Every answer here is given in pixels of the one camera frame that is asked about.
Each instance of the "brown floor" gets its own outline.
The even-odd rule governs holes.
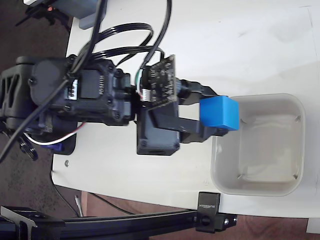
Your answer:
[[[178,208],[147,204],[102,196],[112,204],[129,212],[144,214],[178,210]],[[83,212],[87,216],[116,217],[125,213],[112,208],[93,195],[82,192]],[[154,236],[153,240],[320,240],[320,234],[306,233],[305,218],[280,218],[260,216],[238,216],[237,226],[224,232],[209,234],[194,229]]]

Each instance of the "white wire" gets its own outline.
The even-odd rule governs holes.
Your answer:
[[[70,132],[69,134],[57,139],[57,140],[54,140],[54,141],[49,141],[49,142],[41,142],[41,141],[37,141],[37,140],[34,140],[33,138],[31,138],[31,136],[29,136],[27,133],[24,133],[24,135],[29,139],[30,142],[34,143],[34,144],[37,144],[37,145],[40,145],[40,146],[49,146],[49,145],[54,145],[54,144],[58,144],[58,143],[61,143],[62,141],[70,138],[71,136],[75,135],[81,128],[82,126],[84,125],[85,123],[83,122],[76,130],[74,130],[73,132]]]
[[[139,69],[138,72],[136,73],[136,92],[141,95],[140,92],[140,82],[141,82],[141,73],[142,73],[142,69]]]

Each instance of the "dark carpet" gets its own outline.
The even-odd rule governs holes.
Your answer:
[[[26,8],[22,0],[0,0],[0,72],[14,66],[19,56],[64,57],[66,54],[69,33],[60,22],[49,26],[46,19],[30,19],[15,27],[25,16]],[[0,151],[7,141],[0,134]],[[29,207],[58,218],[74,217],[51,184],[53,155],[41,147],[36,150],[39,159],[32,161],[16,143],[0,165],[0,206]],[[64,187],[58,189],[76,208],[74,195],[81,193]]]

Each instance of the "metal extrusion bracket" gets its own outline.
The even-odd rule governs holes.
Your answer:
[[[16,227],[16,239],[59,240],[66,226],[63,220],[48,216],[28,207],[1,206],[0,215]]]
[[[199,192],[195,230],[197,232],[222,232],[237,224],[237,215],[219,213],[220,193]]]

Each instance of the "blue block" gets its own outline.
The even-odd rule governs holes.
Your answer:
[[[239,130],[239,103],[227,96],[201,99],[200,121],[206,127]]]

